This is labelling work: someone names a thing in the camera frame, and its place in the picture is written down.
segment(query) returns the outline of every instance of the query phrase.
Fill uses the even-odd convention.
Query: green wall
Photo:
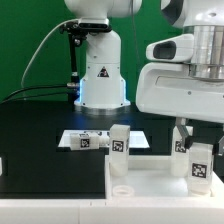
[[[72,19],[63,0],[1,0],[0,3],[0,100],[20,88],[23,72],[34,51],[57,24]],[[127,98],[135,101],[137,80],[148,63],[148,44],[180,34],[160,14],[160,0],[143,0],[135,16],[140,65],[136,62],[131,18],[111,19],[122,39],[121,74],[127,81]],[[85,48],[78,50],[79,70],[85,73]],[[26,86],[67,83],[70,80],[67,35],[58,32],[44,45],[26,79]],[[66,97],[47,99],[65,100]]]

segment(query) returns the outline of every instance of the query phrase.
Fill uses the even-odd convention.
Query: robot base
[[[78,111],[84,114],[89,114],[89,115],[96,115],[96,116],[112,116],[112,115],[121,114],[121,113],[128,113],[130,112],[130,108],[131,108],[130,103],[122,107],[108,108],[108,109],[89,108],[89,107],[78,105],[76,103],[74,104],[75,111]]]

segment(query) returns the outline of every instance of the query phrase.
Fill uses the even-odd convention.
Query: white robot body
[[[222,0],[186,0],[186,26],[224,26]]]
[[[126,17],[131,15],[131,0],[65,0],[69,10],[78,18]],[[142,0],[133,1],[133,12],[140,9]]]
[[[136,13],[142,0],[65,0],[69,10],[86,27],[109,25],[108,17],[126,17]],[[80,82],[80,97],[75,109],[96,115],[125,111],[126,84],[120,74],[120,37],[93,32],[87,36],[86,74]]]
[[[162,0],[161,9],[184,34],[147,47],[147,58],[159,63],[141,71],[138,108],[224,123],[223,0]]]
[[[87,37],[86,74],[76,106],[116,109],[130,105],[125,80],[120,75],[121,40],[114,32]]]

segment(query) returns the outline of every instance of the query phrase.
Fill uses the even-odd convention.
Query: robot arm
[[[161,0],[161,12],[174,27],[182,28],[186,19],[186,0]]]
[[[106,19],[107,17],[126,17],[136,13],[142,0],[65,0],[69,10],[77,18]]]

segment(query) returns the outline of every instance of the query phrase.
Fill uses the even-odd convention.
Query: black table
[[[77,199],[105,198],[104,157],[95,151],[58,150],[65,129],[109,130],[113,124],[143,130],[150,149],[130,149],[132,155],[170,155],[172,117],[140,113],[132,105],[129,113],[97,117],[72,110],[67,102],[18,101],[0,106],[0,198]],[[222,136],[222,125],[190,121],[195,141],[214,143]],[[224,176],[224,158],[215,158],[215,171]]]

